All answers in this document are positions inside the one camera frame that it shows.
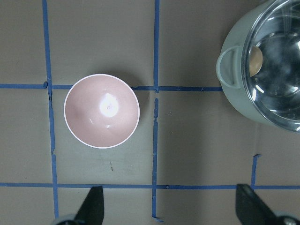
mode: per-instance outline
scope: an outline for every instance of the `gray surface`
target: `gray surface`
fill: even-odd
[[[232,26],[258,0],[162,0],[159,85],[220,86],[215,64]]]
[[[219,86],[215,62],[233,24],[258,0],[160,1],[159,84]],[[46,80],[42,2],[0,3],[0,83]],[[153,85],[154,1],[48,1],[52,79],[73,84],[109,73]],[[153,108],[159,98],[157,183],[298,185],[298,136],[241,116],[222,92],[136,91],[141,118],[124,144],[83,145],[63,117],[68,90],[53,90],[58,183],[152,184]],[[47,90],[0,89],[0,183],[52,183]],[[88,189],[59,188],[75,213]],[[272,209],[300,215],[298,190],[257,190]],[[151,189],[104,189],[105,224],[154,225]],[[0,187],[0,224],[49,224],[53,190]],[[239,224],[234,190],[158,190],[157,217],[171,225]]]
[[[68,130],[63,114],[67,90],[53,90],[57,176],[59,183],[151,184],[153,94],[137,91],[141,119],[134,134],[112,149],[95,149]]]
[[[250,182],[254,122],[234,110],[222,92],[159,95],[159,184]]]
[[[0,96],[0,182],[52,183],[47,90]]]
[[[233,190],[159,190],[157,216],[166,225],[240,224]]]
[[[149,0],[49,1],[53,83],[104,73],[153,85],[153,30]]]
[[[286,213],[299,219],[299,190],[256,190],[259,197],[278,213]]]
[[[60,214],[78,210],[87,188],[60,188]],[[105,217],[103,225],[155,225],[151,217],[150,189],[104,189]]]
[[[0,2],[0,83],[46,81],[40,0]]]
[[[256,131],[257,185],[299,185],[299,135],[259,125]]]
[[[49,225],[53,220],[53,189],[0,187],[2,225]]]

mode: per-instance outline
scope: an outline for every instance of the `pot handle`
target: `pot handle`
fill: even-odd
[[[241,49],[241,46],[240,45],[235,45],[233,47],[230,47],[228,48],[226,51],[222,52],[222,54],[220,54],[218,60],[217,60],[217,66],[216,66],[216,71],[217,71],[217,77],[219,79],[219,81],[229,87],[229,88],[233,88],[233,89],[241,89],[242,85],[240,84],[239,82],[239,77],[240,76],[240,72],[239,72],[239,68],[238,68],[238,63],[236,63],[238,61],[238,58],[237,58],[237,52],[239,51],[239,49]],[[233,81],[234,83],[233,84],[229,84],[227,83],[223,77],[222,77],[222,74],[221,74],[221,61],[222,59],[224,58],[224,56],[226,56],[229,52],[231,51],[234,51],[236,52],[234,55],[235,57],[233,58],[233,62],[232,62],[232,76],[233,76]]]

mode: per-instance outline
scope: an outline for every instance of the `pot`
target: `pot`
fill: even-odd
[[[216,71],[241,114],[300,133],[300,0],[269,0],[244,15]]]

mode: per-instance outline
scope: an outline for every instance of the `blue tape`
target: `blue tape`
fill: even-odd
[[[57,173],[56,173],[56,156],[54,155],[55,133],[54,133],[54,114],[53,114],[53,107],[52,107],[52,74],[51,74],[47,1],[42,0],[42,5],[43,5],[43,25],[44,25],[46,72],[47,72],[48,95],[49,95],[49,121],[50,121],[50,142],[51,142],[54,216],[55,216],[55,218],[58,218],[59,217],[59,206],[58,206],[59,204],[58,204],[58,188],[57,188]]]
[[[0,88],[8,89],[46,89],[48,82],[43,84],[0,83]]]
[[[153,167],[152,167],[152,217],[156,218],[156,184],[158,167],[158,98],[154,101],[153,121]]]
[[[155,90],[153,86],[137,86],[131,87],[132,90]]]
[[[157,217],[152,217],[156,222],[163,223],[164,221]]]
[[[91,188],[102,186],[107,189],[149,189],[152,188],[151,184],[58,184],[59,188]]]
[[[160,91],[222,91],[222,87],[177,87],[160,86]]]
[[[0,183],[0,187],[52,188],[48,183]]]
[[[50,59],[50,41],[49,41],[49,27],[48,27],[48,8],[47,0],[43,1],[43,25],[44,25],[44,42],[45,42],[45,59],[46,71],[48,81],[48,94],[52,96],[52,76],[51,76],[51,59]]]
[[[257,154],[253,156],[253,162],[252,162],[252,173],[251,173],[251,188],[255,189],[255,180],[256,180],[256,166],[257,166],[257,160],[261,156],[261,154]]]
[[[52,89],[69,90],[71,84],[54,84]],[[155,91],[222,91],[222,87],[180,87],[180,86],[136,86],[132,90],[155,90]]]
[[[153,68],[153,80],[154,90],[156,93],[158,90],[158,53],[159,53],[159,0],[155,0],[155,13],[154,13],[154,68]]]
[[[69,90],[71,89],[73,85],[71,84],[54,84],[52,85],[52,89],[66,89]]]
[[[53,185],[53,201],[54,201],[54,216],[59,217],[58,208],[58,184],[57,184],[57,173],[56,173],[56,156],[51,155],[52,161],[52,185]]]
[[[255,189],[261,189],[261,190],[299,190],[300,186],[298,185],[257,185],[255,186]]]
[[[161,185],[158,189],[176,189],[176,190],[223,190],[236,189],[236,185]]]

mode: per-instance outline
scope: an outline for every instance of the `pink bowl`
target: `pink bowl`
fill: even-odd
[[[90,147],[106,149],[122,144],[134,133],[140,107],[124,81],[95,74],[73,85],[65,100],[64,115],[74,137]]]

